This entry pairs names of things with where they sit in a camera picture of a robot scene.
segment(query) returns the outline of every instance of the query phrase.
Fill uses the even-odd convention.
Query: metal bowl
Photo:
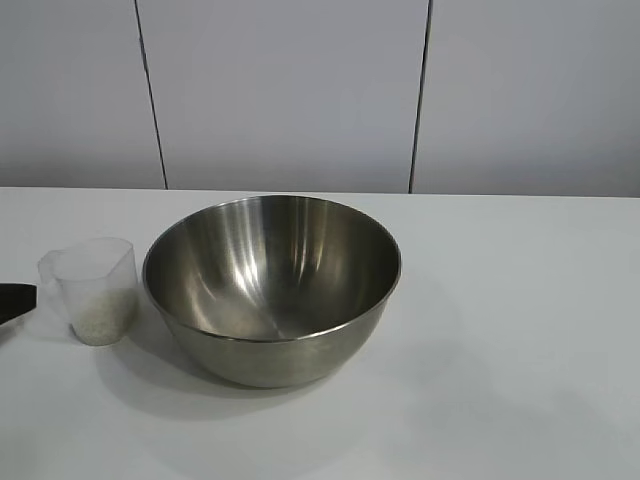
[[[309,382],[367,340],[400,278],[391,234],[362,212],[296,196],[201,210],[153,244],[143,281],[182,348],[256,387]]]

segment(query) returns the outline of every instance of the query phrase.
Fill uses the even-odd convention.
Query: plastic measuring cup
[[[126,333],[138,307],[133,245],[96,238],[52,250],[38,263],[43,286],[57,297],[78,339],[109,345]]]

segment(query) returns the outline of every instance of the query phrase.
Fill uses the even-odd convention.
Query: table surface
[[[155,237],[239,192],[0,189],[0,282],[50,249]],[[330,378],[233,388],[153,309],[109,347],[46,304],[0,327],[2,478],[640,478],[640,200],[316,194],[396,237],[403,274]]]

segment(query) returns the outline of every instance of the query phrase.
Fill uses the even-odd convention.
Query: white wall
[[[415,191],[640,195],[640,2],[434,2]]]
[[[406,192],[427,0],[141,0],[171,188]]]
[[[0,185],[163,186],[132,0],[0,4]]]

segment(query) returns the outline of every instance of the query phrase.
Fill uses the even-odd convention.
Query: black handle
[[[0,283],[0,325],[36,308],[37,291],[26,283]]]

